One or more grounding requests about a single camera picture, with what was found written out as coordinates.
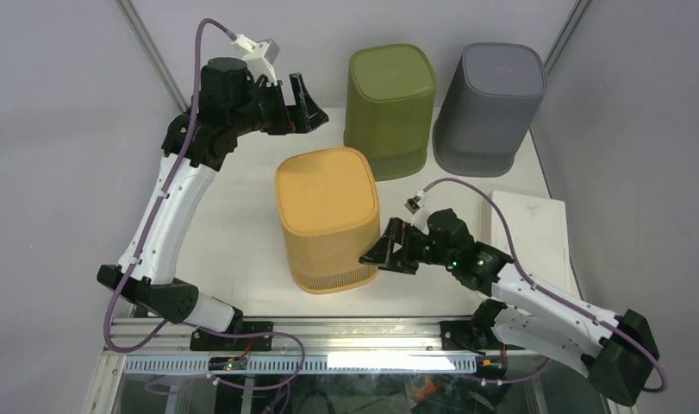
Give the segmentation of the green mesh waste bin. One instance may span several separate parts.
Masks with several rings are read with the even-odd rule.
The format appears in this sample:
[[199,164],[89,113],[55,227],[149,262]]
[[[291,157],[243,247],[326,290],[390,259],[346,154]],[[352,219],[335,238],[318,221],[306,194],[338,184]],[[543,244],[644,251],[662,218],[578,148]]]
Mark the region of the green mesh waste bin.
[[352,55],[343,142],[366,157],[375,180],[404,178],[425,166],[436,86],[430,61],[415,45]]

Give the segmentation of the yellow mesh waste bin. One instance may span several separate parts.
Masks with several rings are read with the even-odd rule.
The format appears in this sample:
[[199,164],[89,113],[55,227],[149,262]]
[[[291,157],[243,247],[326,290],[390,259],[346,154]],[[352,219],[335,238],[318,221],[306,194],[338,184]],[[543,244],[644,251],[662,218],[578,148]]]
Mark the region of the yellow mesh waste bin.
[[380,236],[380,201],[366,157],[350,147],[294,155],[275,172],[275,198],[294,283],[312,294],[354,289],[379,270],[359,258]]

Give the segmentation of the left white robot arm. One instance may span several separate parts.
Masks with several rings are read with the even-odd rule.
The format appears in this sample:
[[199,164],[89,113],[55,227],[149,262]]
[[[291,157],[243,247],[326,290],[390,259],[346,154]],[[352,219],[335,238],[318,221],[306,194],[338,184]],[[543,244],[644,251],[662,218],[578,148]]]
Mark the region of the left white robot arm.
[[168,126],[157,182],[133,240],[115,264],[97,273],[101,285],[128,302],[170,323],[209,329],[222,350],[240,345],[241,312],[178,279],[178,254],[197,206],[239,137],[307,134],[328,121],[302,74],[292,73],[289,80],[291,105],[281,82],[252,72],[244,60],[213,58],[202,67],[197,106]]

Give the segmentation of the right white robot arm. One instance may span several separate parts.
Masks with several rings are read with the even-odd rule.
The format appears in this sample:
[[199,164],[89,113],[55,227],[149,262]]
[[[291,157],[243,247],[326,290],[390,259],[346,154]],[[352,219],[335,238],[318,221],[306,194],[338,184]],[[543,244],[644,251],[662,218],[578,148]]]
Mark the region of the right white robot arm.
[[418,229],[398,217],[359,262],[414,275],[422,265],[444,267],[463,287],[485,295],[471,318],[448,331],[453,349],[479,354],[505,344],[568,366],[618,405],[633,406],[659,353],[647,320],[618,315],[524,277],[509,254],[477,241],[451,209]]

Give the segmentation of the white perforated plastic basket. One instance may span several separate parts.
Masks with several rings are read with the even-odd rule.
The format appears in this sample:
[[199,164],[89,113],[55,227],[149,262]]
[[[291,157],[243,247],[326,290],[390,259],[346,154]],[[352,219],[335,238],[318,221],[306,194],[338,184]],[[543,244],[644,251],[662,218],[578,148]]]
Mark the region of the white perforated plastic basket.
[[577,294],[571,269],[565,203],[506,191],[492,191],[510,229],[525,271],[560,290]]

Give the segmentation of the grey mesh waste bin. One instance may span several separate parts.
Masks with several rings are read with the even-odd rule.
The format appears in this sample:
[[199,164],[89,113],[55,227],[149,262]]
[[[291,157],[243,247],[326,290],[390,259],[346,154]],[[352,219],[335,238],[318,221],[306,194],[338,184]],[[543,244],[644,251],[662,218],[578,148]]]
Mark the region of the grey mesh waste bin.
[[437,164],[465,177],[508,173],[545,93],[545,68],[531,47],[465,47],[433,128]]

